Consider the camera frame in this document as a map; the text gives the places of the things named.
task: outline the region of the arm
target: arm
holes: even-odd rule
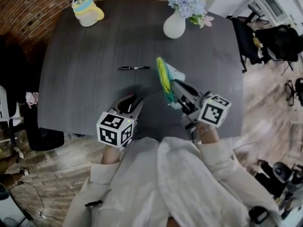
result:
[[[202,142],[198,148],[202,160],[214,178],[247,207],[263,206],[280,221],[279,209],[267,190],[244,167],[232,159],[230,141],[220,141],[216,129],[199,122],[197,130]]]
[[[98,201],[107,193],[119,161],[119,149],[106,146],[101,164],[91,164],[90,179],[86,179],[79,194],[72,200],[63,227],[90,226],[91,213],[85,204]]]

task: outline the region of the computer monitor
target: computer monitor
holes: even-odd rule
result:
[[[287,18],[287,14],[277,0],[263,0],[277,22],[282,22]]]

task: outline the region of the pink object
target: pink object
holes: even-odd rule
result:
[[[206,26],[211,27],[211,26],[212,26],[211,21],[213,21],[213,20],[214,20],[214,17],[208,16],[208,15],[206,15],[206,16],[204,17],[204,22],[205,22],[205,25],[206,25]]]
[[[27,92],[25,94],[25,99],[29,108],[32,108],[31,105],[38,104],[38,93]]]

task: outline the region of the flower bouquet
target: flower bouquet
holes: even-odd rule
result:
[[[214,18],[207,16],[207,11],[205,10],[205,5],[207,0],[168,0],[168,1],[169,1],[169,6],[175,9],[175,13],[172,15],[175,17],[175,19],[171,21],[173,24],[176,24],[178,20],[179,21],[182,20],[181,23],[185,24],[185,19],[189,18],[189,20],[195,25],[200,25],[200,28],[202,28],[204,25],[207,26],[212,25],[211,21]]]

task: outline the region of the dark gray table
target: dark gray table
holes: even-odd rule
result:
[[[97,2],[105,18],[82,27],[71,8],[62,12],[47,48],[42,69],[39,127],[97,135],[103,111],[130,93],[143,96],[136,138],[187,138],[179,125],[181,111],[167,106],[156,70],[156,58],[185,73],[187,83],[211,90],[232,102],[219,128],[221,137],[240,136],[243,79],[232,22],[214,16],[213,26],[186,23],[179,39],[163,33],[173,13],[167,2],[106,0]],[[119,66],[150,66],[149,70],[118,71]]]

